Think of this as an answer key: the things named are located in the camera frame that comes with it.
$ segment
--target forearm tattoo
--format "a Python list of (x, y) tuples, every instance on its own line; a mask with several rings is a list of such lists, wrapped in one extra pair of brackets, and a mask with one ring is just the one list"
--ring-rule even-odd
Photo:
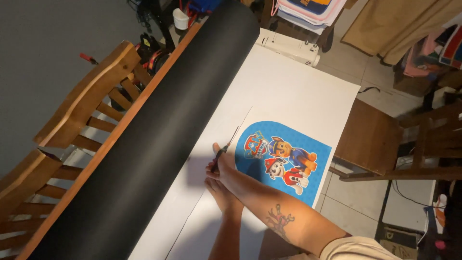
[(274, 231), (276, 234), (280, 235), (282, 238), (284, 238), (285, 241), (289, 242), (289, 239), (286, 236), (286, 231), (284, 230), (284, 227), (289, 223), (295, 220), (295, 217), (292, 217), (291, 214), (284, 216), (281, 213), (281, 205), (276, 204), (276, 215), (273, 213), (273, 209), (271, 208), (271, 211), (268, 211), (269, 217), (267, 217), (268, 220), (268, 226), (269, 228)]

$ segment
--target marshall character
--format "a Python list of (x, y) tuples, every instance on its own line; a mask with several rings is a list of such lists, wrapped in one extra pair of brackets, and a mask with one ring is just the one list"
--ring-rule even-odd
[(317, 163), (315, 161), (317, 155), (315, 153), (308, 153), (302, 148), (292, 148), (290, 143), (277, 136), (273, 136), (272, 139), (268, 145), (269, 155), (287, 158), (295, 168), (303, 172), (305, 178), (311, 174), (311, 171), (316, 171)]
[(287, 161), (281, 158), (269, 158), (265, 160), (266, 173), (269, 174), (273, 180), (276, 177), (281, 177), (286, 185), (295, 189), (297, 195), (301, 195), (303, 188), (308, 186), (308, 179), (304, 178), (302, 172), (297, 168), (292, 168), (289, 171), (284, 170), (284, 164)]

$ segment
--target rolled black vinyl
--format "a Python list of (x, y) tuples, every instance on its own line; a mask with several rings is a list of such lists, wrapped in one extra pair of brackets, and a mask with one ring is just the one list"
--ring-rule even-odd
[(259, 33), (223, 0), (29, 259), (127, 259)]

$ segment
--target white paper sheet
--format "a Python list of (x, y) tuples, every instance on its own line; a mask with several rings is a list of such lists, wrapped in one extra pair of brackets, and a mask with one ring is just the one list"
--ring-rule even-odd
[[(204, 192), (204, 168), (213, 158), (212, 143), (225, 145), (251, 107), (279, 98), (287, 100), (288, 106), (306, 111), (303, 118), (310, 126), (310, 136), (332, 147), (330, 164), (359, 88), (255, 45), (129, 259), (159, 260), (169, 255), (168, 259), (190, 260), (208, 256), (218, 232), (220, 212), (211, 195)], [(245, 211), (242, 231), (248, 231), (249, 239), (241, 248), (242, 259), (258, 257), (264, 228)]]

